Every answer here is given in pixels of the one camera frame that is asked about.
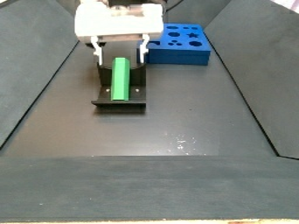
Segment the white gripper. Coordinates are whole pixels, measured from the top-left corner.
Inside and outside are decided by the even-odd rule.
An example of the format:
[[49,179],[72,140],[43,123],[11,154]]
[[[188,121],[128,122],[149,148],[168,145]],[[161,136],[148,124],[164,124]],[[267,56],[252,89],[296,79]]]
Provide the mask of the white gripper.
[[141,64],[145,63],[149,37],[156,39],[164,30],[163,12],[163,6],[155,3],[108,7],[100,1],[84,1],[79,5],[75,13],[75,34],[80,42],[91,42],[100,65],[101,42],[139,39],[139,59]]

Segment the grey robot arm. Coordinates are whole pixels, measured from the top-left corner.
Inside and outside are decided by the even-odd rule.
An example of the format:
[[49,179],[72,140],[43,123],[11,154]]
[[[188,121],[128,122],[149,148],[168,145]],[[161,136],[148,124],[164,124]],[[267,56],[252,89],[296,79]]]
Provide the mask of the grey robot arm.
[[164,31],[167,0],[80,0],[75,12],[75,34],[93,47],[103,64],[103,43],[139,41],[139,59],[145,61],[148,42]]

